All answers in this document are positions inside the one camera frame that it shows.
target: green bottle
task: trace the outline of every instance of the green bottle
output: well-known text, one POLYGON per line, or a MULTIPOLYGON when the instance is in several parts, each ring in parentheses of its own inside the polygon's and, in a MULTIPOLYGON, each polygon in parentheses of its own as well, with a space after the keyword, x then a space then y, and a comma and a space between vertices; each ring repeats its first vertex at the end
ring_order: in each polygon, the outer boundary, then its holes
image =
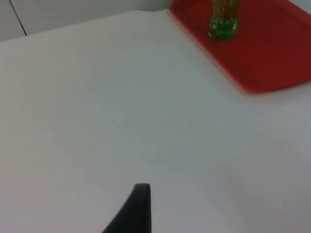
POLYGON ((238 7, 240 0, 211 0, 211 16, 208 34, 211 38, 230 38, 238 27, 238 7))

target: black pointed object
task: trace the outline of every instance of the black pointed object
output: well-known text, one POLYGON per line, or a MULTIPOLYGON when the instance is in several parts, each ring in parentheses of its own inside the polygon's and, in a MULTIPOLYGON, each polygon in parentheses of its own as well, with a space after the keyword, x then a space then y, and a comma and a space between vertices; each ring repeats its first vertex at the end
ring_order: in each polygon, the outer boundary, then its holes
POLYGON ((103 233, 151 233, 151 191, 138 183, 103 233))

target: white table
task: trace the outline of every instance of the white table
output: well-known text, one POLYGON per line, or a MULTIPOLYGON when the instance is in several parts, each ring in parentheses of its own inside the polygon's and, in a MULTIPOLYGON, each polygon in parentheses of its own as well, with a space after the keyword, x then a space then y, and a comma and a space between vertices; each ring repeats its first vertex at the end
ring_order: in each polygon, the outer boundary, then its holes
POLYGON ((241 92, 167 11, 0 43, 0 232, 309 233, 311 83, 241 92))

